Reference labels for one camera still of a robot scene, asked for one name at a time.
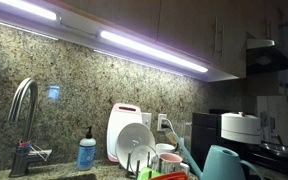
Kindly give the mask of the clear glass lid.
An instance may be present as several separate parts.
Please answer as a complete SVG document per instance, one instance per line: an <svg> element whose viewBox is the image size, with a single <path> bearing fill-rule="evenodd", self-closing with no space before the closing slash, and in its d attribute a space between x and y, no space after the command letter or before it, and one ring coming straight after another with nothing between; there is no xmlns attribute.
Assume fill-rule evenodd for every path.
<svg viewBox="0 0 288 180"><path fill-rule="evenodd" d="M155 166L157 159L158 155L151 146L140 145L131 152L130 168L133 172L144 167L151 168Z"/></svg>

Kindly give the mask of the green plastic lid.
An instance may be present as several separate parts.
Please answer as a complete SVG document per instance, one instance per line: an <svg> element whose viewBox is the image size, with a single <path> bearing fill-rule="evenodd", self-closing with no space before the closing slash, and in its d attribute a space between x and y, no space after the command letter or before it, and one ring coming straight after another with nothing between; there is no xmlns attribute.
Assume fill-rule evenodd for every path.
<svg viewBox="0 0 288 180"><path fill-rule="evenodd" d="M160 176L159 172L157 172L151 168L144 167L141 169L137 180L148 180L149 178L154 178L157 176Z"/></svg>

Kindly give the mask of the white pink cutting board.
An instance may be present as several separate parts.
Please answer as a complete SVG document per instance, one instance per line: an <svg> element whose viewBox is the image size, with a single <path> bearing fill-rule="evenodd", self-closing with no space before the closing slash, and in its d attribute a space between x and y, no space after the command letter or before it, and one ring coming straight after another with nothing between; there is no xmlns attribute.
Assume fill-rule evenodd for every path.
<svg viewBox="0 0 288 180"><path fill-rule="evenodd" d="M141 109L131 104L116 103L111 110L107 126L107 157L112 162L117 162L115 144L121 130L128 124L141 123Z"/></svg>

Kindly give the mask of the under-cabinet light strip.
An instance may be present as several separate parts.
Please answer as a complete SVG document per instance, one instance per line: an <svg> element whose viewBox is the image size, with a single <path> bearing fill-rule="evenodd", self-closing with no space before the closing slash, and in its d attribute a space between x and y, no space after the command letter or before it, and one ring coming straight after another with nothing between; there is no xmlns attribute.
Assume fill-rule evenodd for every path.
<svg viewBox="0 0 288 180"><path fill-rule="evenodd" d="M30 4L25 0L0 0L0 2L52 21L57 19L55 12Z"/></svg>
<svg viewBox="0 0 288 180"><path fill-rule="evenodd" d="M133 50L163 59L165 61L198 71L198 72L202 72L202 73L206 73L208 71L207 68L200 66L198 64L189 62L187 60L184 60L182 58L176 57L174 55L171 55L169 53L154 49L150 46L141 44L139 42L130 40L128 38L122 37L120 35L116 35L112 32L109 31L101 31L100 32L100 37L104 38L106 40L109 40L111 42L117 43L119 45L125 46L127 48L131 48Z"/></svg>

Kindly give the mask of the white mug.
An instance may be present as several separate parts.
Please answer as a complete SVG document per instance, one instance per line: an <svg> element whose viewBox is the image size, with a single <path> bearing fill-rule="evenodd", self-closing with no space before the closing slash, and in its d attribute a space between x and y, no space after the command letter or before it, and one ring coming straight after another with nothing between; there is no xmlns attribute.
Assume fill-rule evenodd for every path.
<svg viewBox="0 0 288 180"><path fill-rule="evenodd" d="M161 153L174 153L175 147L171 144L166 143L158 143L155 147L155 150L158 154Z"/></svg>

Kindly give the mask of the pink mug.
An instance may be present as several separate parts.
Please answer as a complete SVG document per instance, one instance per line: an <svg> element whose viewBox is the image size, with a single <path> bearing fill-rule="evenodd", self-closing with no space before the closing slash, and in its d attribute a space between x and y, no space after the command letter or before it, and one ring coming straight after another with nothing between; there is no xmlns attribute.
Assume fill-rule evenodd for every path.
<svg viewBox="0 0 288 180"><path fill-rule="evenodd" d="M173 153L160 153L159 158L161 159L161 172L163 174L180 170L182 158L179 155Z"/></svg>

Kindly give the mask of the blue hand soap bottle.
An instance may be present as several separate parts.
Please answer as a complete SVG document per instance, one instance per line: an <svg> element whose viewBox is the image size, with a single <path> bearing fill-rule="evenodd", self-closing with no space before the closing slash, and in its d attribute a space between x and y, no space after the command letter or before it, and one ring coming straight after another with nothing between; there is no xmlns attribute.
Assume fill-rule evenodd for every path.
<svg viewBox="0 0 288 180"><path fill-rule="evenodd" d="M94 163L96 140L92 135L92 127L88 127L86 136L79 142L78 158L76 168L78 170L89 170Z"/></svg>

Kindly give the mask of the wooden upper cabinets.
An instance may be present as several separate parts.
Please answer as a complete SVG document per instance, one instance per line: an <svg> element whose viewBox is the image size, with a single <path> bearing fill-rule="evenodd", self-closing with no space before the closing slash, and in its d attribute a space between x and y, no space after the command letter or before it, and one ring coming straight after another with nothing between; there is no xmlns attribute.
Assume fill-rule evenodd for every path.
<svg viewBox="0 0 288 180"><path fill-rule="evenodd" d="M47 1L154 39L238 78L248 75L248 39L280 45L280 9L271 0Z"/></svg>

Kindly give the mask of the black grey coffee machine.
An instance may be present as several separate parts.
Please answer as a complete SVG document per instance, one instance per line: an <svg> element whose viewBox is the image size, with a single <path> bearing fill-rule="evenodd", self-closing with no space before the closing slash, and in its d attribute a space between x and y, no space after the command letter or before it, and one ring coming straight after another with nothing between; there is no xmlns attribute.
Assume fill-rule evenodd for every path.
<svg viewBox="0 0 288 180"><path fill-rule="evenodd" d="M248 146L260 142L261 121L256 116L233 112L193 114L191 155L201 169L211 145L226 147L244 159Z"/></svg>

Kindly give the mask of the teal watering can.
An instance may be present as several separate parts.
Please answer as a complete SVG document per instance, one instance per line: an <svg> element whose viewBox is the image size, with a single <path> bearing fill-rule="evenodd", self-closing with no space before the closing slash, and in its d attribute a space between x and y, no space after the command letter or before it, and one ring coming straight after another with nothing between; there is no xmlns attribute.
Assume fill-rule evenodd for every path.
<svg viewBox="0 0 288 180"><path fill-rule="evenodd" d="M264 180L254 165L241 160L236 152L219 145L210 146L204 168L200 169L179 136L176 133L173 135L199 180L245 180L243 165L255 172L260 180Z"/></svg>

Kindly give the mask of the black range hood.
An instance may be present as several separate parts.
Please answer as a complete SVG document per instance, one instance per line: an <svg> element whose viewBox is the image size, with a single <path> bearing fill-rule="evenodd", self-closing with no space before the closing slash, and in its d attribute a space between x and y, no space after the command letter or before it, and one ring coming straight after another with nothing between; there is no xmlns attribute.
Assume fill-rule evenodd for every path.
<svg viewBox="0 0 288 180"><path fill-rule="evenodd" d="M260 74L288 69L288 52L274 40L248 39L246 73Z"/></svg>

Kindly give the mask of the curved steel kitchen faucet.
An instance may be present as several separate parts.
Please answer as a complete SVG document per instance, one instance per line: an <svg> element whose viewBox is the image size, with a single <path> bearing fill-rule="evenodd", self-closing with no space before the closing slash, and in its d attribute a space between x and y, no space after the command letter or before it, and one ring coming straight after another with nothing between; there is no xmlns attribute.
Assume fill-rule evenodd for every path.
<svg viewBox="0 0 288 180"><path fill-rule="evenodd" d="M16 143L12 162L10 178L25 176L31 163L43 162L49 159L51 149L43 150L32 142L31 133L34 113L38 100L38 85L32 78L24 79L18 86L11 104L8 120L16 122L19 119L22 103L26 93L29 93L30 101L28 115L22 138Z"/></svg>

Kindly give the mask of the metal pan on stove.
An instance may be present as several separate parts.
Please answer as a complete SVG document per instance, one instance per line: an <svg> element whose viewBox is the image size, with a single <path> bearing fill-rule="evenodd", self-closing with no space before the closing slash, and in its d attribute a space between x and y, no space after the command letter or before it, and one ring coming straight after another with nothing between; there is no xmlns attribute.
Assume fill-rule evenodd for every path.
<svg viewBox="0 0 288 180"><path fill-rule="evenodd" d="M283 144L281 137L278 134L273 135L273 138L278 141L278 143L262 141L259 147L276 157L288 159L288 146Z"/></svg>

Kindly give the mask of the under-cabinet light strip left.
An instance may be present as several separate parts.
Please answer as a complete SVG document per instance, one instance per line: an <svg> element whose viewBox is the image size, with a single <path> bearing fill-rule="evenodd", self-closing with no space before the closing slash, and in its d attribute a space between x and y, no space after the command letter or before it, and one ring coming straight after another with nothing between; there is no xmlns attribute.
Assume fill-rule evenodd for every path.
<svg viewBox="0 0 288 180"><path fill-rule="evenodd" d="M52 21L57 19L55 12L30 4L25 0L0 0L0 2Z"/></svg>

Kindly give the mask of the white wall outlet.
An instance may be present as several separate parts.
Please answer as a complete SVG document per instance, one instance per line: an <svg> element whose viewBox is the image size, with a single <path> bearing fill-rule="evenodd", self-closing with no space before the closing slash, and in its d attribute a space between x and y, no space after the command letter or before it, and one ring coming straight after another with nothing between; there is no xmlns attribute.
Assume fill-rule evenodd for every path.
<svg viewBox="0 0 288 180"><path fill-rule="evenodd" d="M167 119L167 114L158 114L158 121L157 121L157 131L162 132L165 131L165 128L162 127L163 121Z"/></svg>

